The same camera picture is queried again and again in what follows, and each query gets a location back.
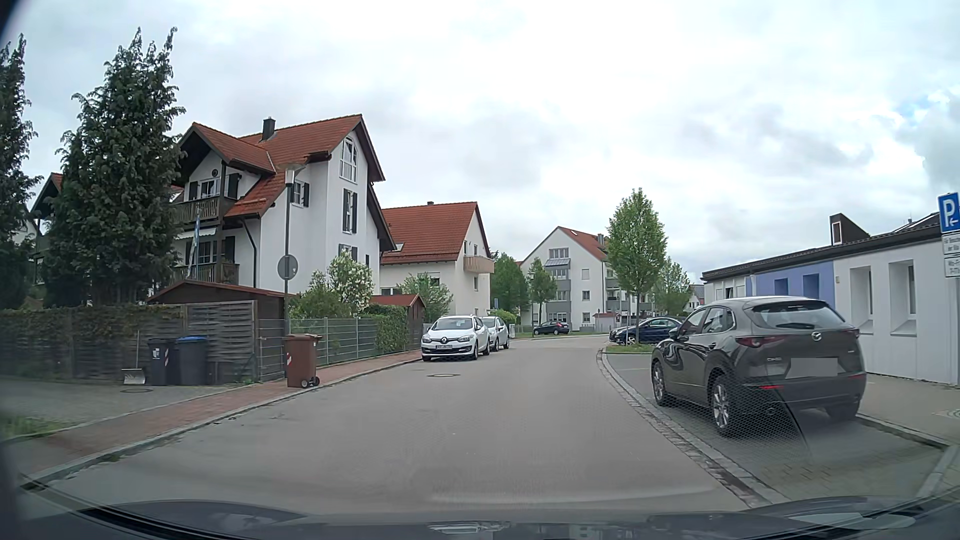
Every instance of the tire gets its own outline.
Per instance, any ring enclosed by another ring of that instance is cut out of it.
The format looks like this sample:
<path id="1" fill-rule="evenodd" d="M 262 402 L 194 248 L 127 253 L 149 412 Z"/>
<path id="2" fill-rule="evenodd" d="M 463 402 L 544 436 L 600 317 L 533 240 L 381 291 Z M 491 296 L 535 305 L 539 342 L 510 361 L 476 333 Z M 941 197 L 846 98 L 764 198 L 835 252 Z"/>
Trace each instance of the tire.
<path id="1" fill-rule="evenodd" d="M 833 422 L 849 422 L 856 418 L 856 411 L 860 409 L 860 402 L 854 404 L 834 405 L 827 407 L 827 414 Z"/>
<path id="2" fill-rule="evenodd" d="M 743 418 L 737 413 L 735 403 L 731 399 L 727 376 L 717 376 L 710 383 L 708 390 L 713 427 L 723 437 L 734 435 L 739 430 Z"/>
<path id="3" fill-rule="evenodd" d="M 663 379 L 663 368 L 660 362 L 654 362 L 650 369 L 650 382 L 654 386 L 654 400 L 658 406 L 673 406 L 677 404 L 677 399 L 666 393 L 666 384 Z"/>

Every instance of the dark blue car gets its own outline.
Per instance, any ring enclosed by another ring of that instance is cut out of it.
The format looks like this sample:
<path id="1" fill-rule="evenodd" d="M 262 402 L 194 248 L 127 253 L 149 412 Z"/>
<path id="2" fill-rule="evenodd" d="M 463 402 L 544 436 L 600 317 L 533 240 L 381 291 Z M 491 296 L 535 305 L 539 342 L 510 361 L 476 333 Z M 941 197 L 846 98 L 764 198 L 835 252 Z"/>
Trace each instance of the dark blue car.
<path id="1" fill-rule="evenodd" d="M 660 343 L 670 336 L 670 331 L 679 328 L 681 321 L 673 317 L 654 317 L 640 322 L 639 339 L 636 327 L 626 327 L 612 332 L 610 341 L 626 345 L 628 343 Z"/>

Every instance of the blue parking sign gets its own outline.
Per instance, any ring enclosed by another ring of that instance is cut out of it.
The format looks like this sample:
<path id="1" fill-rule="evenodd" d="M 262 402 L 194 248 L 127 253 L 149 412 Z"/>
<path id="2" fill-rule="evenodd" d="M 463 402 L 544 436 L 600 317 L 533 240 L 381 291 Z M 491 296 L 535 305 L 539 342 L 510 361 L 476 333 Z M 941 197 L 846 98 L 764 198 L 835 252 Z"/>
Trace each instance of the blue parking sign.
<path id="1" fill-rule="evenodd" d="M 937 197 L 937 208 L 940 209 L 940 232 L 960 231 L 960 197 L 956 193 L 941 195 Z"/>

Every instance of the white car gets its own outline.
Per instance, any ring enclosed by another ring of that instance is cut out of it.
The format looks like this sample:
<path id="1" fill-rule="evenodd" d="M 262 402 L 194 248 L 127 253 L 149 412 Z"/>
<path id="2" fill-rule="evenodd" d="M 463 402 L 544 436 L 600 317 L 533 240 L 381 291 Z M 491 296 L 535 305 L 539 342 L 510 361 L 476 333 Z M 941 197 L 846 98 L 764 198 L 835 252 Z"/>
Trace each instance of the white car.
<path id="1" fill-rule="evenodd" d="M 493 351 L 496 353 L 500 347 L 510 349 L 510 329 L 507 323 L 500 317 L 484 317 L 483 324 L 490 329 L 490 343 L 493 345 Z"/>
<path id="2" fill-rule="evenodd" d="M 490 331 L 473 315 L 449 315 L 437 319 L 420 339 L 423 361 L 443 356 L 477 359 L 490 354 Z"/>

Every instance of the trash bin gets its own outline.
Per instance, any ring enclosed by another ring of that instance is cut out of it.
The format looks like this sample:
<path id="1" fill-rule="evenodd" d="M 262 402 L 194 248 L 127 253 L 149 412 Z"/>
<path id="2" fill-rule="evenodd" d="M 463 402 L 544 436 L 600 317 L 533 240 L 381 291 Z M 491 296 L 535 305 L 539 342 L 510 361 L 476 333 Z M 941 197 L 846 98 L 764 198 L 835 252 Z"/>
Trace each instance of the trash bin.
<path id="1" fill-rule="evenodd" d="M 188 335 L 177 340 L 180 384 L 206 384 L 206 346 L 207 340 L 201 335 Z"/>
<path id="2" fill-rule="evenodd" d="M 150 350 L 150 373 L 147 383 L 151 386 L 177 384 L 177 340 L 152 338 L 147 340 Z"/>
<path id="3" fill-rule="evenodd" d="M 306 388 L 320 384 L 320 379 L 317 378 L 317 337 L 311 333 L 291 333 L 283 336 L 287 386 Z"/>

